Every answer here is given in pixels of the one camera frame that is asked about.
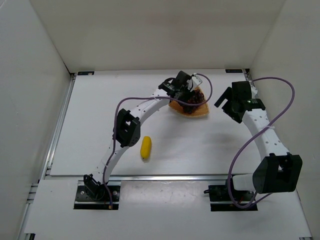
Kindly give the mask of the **purple fake grape bunch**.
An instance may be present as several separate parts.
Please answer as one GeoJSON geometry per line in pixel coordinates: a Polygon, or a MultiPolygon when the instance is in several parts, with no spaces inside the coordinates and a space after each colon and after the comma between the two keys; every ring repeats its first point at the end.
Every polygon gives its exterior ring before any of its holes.
{"type": "Polygon", "coordinates": [[[194,90],[194,95],[187,101],[188,104],[200,104],[205,101],[205,96],[200,89],[194,90]]]}

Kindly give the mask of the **yellow fake fruit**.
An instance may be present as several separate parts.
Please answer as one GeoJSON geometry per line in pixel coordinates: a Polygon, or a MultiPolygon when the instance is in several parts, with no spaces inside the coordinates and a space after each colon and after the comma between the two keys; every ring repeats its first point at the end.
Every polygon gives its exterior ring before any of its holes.
{"type": "Polygon", "coordinates": [[[145,136],[141,142],[140,156],[143,160],[147,160],[151,155],[152,139],[149,136],[145,136]]]}

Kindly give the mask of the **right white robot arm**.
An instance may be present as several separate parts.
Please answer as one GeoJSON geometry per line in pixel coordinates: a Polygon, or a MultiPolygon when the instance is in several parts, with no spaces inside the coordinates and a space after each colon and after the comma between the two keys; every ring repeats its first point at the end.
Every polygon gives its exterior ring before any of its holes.
{"type": "Polygon", "coordinates": [[[231,177],[231,189],[258,194],[293,192],[303,161],[298,154],[290,153],[272,129],[266,107],[255,97],[254,87],[248,81],[233,82],[214,105],[248,128],[261,158],[253,173],[231,177]]]}

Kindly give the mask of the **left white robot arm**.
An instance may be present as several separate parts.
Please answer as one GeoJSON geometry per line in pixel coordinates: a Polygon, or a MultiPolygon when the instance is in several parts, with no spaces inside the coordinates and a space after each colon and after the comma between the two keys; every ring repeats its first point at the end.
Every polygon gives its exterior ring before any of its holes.
{"type": "Polygon", "coordinates": [[[138,143],[142,124],[171,101],[187,103],[203,81],[196,74],[180,71],[176,77],[162,82],[149,97],[127,97],[116,107],[110,146],[91,174],[83,176],[84,191],[93,201],[100,201],[111,192],[107,187],[110,175],[121,156],[138,143]]]}

